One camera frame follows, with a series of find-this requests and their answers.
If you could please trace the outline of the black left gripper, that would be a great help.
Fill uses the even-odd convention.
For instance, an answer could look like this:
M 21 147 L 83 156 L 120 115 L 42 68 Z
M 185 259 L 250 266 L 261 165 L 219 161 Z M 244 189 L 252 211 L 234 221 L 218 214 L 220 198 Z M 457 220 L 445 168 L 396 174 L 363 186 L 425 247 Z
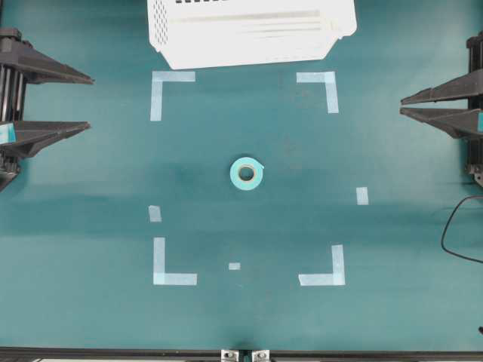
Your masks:
M 20 173 L 19 158 L 31 158 L 61 140 L 90 128 L 86 121 L 19 121 L 23 117 L 26 80 L 93 84 L 94 80 L 71 66 L 24 46 L 15 28 L 1 28 L 1 190 Z

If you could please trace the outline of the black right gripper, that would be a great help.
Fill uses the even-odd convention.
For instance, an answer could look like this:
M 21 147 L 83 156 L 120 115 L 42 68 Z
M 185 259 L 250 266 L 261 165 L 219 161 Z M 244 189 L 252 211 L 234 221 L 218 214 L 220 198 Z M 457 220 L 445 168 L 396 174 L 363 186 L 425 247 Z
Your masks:
M 401 100 L 402 105 L 467 99 L 467 109 L 400 108 L 400 114 L 444 131 L 452 138 L 467 138 L 466 172 L 482 184 L 482 32 L 466 41 L 467 74 Z

